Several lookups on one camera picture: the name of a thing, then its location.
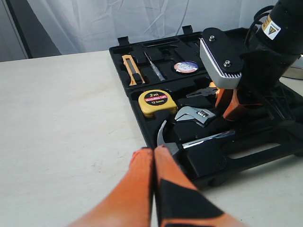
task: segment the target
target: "precision screwdriver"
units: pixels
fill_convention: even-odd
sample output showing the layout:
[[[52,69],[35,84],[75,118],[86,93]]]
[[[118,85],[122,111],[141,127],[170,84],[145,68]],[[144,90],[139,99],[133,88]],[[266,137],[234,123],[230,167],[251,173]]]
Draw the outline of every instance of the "precision screwdriver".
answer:
[[[144,52],[145,56],[147,57],[147,60],[150,62],[151,64],[151,68],[152,70],[156,73],[156,75],[158,76],[160,81],[164,81],[165,78],[163,77],[162,73],[160,72],[160,70],[157,68],[157,66],[151,61],[150,57],[147,55],[146,52]]]

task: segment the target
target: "white table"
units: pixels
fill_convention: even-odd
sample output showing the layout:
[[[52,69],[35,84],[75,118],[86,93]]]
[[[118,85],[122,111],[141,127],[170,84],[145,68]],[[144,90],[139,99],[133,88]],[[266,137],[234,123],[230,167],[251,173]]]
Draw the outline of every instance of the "white table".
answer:
[[[303,82],[282,81],[303,95]],[[145,146],[107,51],[0,63],[0,119],[2,227],[70,223]],[[204,194],[251,226],[301,226],[302,177],[291,156]]]

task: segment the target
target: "white backdrop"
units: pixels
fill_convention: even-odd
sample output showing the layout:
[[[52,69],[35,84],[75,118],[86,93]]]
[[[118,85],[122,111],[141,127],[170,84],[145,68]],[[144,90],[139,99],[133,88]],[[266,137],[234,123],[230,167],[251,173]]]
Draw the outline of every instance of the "white backdrop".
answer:
[[[28,0],[62,54],[107,50],[117,38],[132,43],[207,27],[249,27],[277,0]]]

